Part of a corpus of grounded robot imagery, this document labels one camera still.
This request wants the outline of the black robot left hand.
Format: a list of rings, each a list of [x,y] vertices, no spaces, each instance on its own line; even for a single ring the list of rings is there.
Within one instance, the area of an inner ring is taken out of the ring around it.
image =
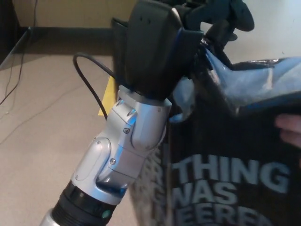
[[[169,97],[194,61],[202,23],[213,26],[214,43],[220,45],[235,29],[254,28],[241,0],[137,1],[128,21],[112,20],[117,83],[148,99]]]

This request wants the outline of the person's hand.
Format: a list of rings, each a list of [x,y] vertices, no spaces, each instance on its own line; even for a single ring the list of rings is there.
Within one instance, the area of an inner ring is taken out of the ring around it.
[[[298,148],[301,147],[301,116],[295,114],[281,114],[276,117],[275,126],[281,130],[283,141]]]

